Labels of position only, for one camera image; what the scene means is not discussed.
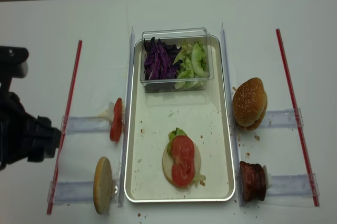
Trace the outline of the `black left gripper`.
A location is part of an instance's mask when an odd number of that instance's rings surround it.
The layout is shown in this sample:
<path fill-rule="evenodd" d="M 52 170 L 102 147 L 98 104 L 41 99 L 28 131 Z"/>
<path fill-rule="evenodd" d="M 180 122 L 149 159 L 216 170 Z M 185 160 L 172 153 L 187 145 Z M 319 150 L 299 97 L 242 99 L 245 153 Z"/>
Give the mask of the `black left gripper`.
<path fill-rule="evenodd" d="M 61 139 L 49 118 L 25 111 L 18 95 L 9 90 L 11 81 L 1 76 L 1 170 L 23 159 L 39 163 L 54 158 Z"/>

